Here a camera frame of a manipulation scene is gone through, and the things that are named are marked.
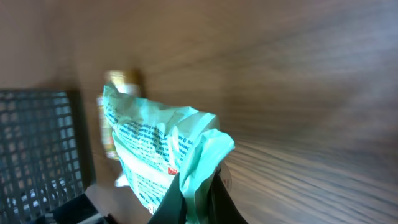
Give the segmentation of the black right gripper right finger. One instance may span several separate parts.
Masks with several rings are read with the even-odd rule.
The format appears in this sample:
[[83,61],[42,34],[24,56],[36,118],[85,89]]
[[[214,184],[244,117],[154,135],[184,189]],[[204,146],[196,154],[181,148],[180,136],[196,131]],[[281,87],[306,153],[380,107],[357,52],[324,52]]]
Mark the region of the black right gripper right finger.
[[219,175],[215,175],[208,192],[209,224],[248,224],[236,208]]

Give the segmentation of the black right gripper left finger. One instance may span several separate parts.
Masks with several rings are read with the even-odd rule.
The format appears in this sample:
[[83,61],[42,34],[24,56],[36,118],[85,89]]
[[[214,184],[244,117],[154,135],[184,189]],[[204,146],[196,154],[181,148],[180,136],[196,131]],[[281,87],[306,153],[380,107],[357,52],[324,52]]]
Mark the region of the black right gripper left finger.
[[186,224],[187,207],[179,186],[180,174],[174,176],[158,209],[147,224]]

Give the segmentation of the teal snack packet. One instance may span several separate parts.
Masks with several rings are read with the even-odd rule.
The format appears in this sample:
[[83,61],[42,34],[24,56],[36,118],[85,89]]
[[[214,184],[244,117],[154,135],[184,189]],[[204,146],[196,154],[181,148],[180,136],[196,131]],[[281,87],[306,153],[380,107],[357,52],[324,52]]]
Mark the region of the teal snack packet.
[[103,103],[124,175],[140,203],[154,214],[178,174],[187,223],[209,223],[211,181],[234,149],[217,115],[133,97],[111,82],[104,86]]

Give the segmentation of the green drink carton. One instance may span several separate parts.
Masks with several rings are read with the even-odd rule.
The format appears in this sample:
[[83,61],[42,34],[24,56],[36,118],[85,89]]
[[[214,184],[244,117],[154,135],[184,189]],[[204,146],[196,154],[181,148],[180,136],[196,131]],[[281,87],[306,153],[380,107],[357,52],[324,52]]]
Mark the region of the green drink carton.
[[101,143],[104,148],[104,152],[108,159],[113,159],[115,161],[119,160],[119,156],[116,152],[116,148],[114,145],[113,139],[113,130],[111,126],[108,124],[105,115],[104,115],[104,104],[103,104],[103,96],[98,95],[96,98],[96,104],[98,107],[99,114],[99,126],[100,126],[100,135],[101,135]]

